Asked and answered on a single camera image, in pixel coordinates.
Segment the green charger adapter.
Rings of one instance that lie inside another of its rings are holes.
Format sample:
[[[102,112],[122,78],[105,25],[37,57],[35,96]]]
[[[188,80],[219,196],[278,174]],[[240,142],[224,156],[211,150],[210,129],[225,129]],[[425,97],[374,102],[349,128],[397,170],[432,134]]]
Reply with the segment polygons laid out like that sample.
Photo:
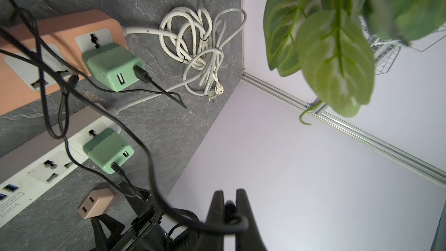
[[[82,149],[107,174],[115,172],[112,164],[122,166],[135,153],[133,147],[111,128],[96,134]]]
[[[83,53],[82,60],[100,83],[115,92],[138,82],[134,67],[143,65],[141,58],[116,43],[87,51]]]

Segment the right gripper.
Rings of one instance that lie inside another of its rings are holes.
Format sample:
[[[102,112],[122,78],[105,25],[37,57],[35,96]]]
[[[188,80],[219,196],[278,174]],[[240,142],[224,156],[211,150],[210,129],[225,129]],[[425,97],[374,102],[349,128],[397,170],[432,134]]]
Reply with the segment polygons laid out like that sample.
[[[152,198],[151,191],[136,188],[142,199],[126,197],[136,213],[129,228],[106,213],[91,218],[94,231],[95,251],[192,251],[195,247],[195,231],[187,228],[175,238],[172,236],[179,224],[169,232],[161,226],[165,215]]]

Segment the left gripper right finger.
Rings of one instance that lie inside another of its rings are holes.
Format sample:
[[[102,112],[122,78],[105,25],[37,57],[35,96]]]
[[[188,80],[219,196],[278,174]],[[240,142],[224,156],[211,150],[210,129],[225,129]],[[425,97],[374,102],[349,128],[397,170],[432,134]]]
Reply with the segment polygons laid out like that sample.
[[[236,251],[266,251],[254,214],[244,189],[236,191],[236,207],[238,213],[247,220],[247,229],[236,235]]]

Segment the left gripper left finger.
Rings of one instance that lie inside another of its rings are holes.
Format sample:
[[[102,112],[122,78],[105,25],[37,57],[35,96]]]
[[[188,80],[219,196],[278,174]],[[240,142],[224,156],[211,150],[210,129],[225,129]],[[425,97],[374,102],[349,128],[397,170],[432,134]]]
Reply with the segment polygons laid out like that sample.
[[[210,208],[206,218],[206,224],[224,224],[224,193],[216,191],[211,200]],[[202,232],[195,251],[223,251],[224,236]]]

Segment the green charger adapter top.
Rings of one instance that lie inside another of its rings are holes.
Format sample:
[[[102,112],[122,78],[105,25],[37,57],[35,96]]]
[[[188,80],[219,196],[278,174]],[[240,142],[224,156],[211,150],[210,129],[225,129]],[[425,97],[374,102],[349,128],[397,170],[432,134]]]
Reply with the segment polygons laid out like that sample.
[[[83,53],[82,60],[100,83],[115,92],[138,82],[134,67],[143,65],[141,58],[116,43],[87,51]]]

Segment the white power strip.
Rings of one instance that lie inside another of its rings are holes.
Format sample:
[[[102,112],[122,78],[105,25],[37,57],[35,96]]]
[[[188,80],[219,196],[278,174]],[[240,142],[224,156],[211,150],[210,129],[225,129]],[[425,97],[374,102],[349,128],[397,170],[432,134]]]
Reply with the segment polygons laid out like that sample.
[[[69,159],[64,140],[47,132],[29,140],[1,158],[1,226],[77,166]]]

